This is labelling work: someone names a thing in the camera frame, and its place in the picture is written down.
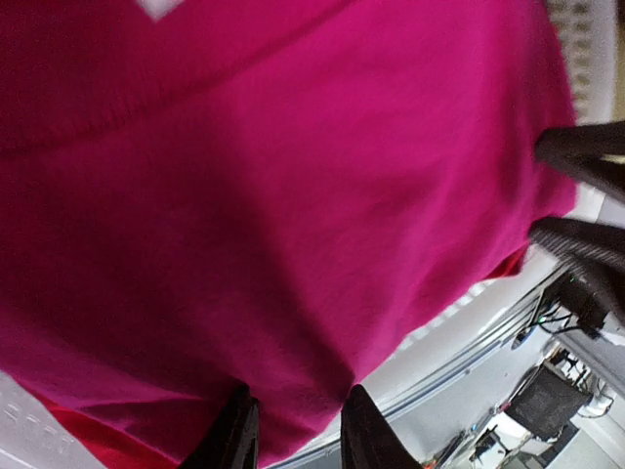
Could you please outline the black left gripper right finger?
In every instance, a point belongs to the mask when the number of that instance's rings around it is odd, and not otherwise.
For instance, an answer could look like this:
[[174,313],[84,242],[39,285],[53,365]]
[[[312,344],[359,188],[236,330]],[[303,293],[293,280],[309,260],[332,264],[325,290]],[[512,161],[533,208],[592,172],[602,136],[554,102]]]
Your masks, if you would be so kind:
[[341,410],[341,461],[349,469],[420,469],[362,385]]

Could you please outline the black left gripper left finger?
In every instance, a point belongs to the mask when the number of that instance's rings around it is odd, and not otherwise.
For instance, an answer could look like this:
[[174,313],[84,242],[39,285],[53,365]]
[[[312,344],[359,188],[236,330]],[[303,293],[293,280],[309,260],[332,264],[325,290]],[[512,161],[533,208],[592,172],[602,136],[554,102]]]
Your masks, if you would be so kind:
[[255,469],[258,467],[260,404],[248,385],[239,386],[207,434],[179,469]]

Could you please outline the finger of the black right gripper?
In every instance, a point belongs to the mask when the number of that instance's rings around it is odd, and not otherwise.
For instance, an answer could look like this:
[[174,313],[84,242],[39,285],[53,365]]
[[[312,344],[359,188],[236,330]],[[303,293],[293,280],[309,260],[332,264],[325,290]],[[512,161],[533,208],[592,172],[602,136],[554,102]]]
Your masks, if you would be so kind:
[[624,311],[624,230],[570,218],[534,222],[530,239],[559,259],[610,313]]
[[624,199],[624,121],[545,130],[535,156],[578,182]]

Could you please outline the red shirt with white print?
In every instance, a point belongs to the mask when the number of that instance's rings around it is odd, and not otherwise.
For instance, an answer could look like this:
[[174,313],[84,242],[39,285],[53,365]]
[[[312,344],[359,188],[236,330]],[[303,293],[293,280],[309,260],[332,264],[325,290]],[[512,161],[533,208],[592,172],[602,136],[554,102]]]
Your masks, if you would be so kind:
[[35,243],[14,264],[37,330],[20,380],[111,468],[174,466],[246,384],[270,465],[319,436],[408,333],[476,282],[517,272],[525,251],[252,232],[199,246]]

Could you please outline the magenta pink garment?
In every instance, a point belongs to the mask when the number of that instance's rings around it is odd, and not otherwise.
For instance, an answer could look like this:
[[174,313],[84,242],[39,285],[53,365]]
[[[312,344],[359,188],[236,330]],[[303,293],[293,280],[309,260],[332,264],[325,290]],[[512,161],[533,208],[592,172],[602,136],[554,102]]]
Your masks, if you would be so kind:
[[1,5],[1,368],[173,461],[240,384],[260,462],[574,183],[541,1]]

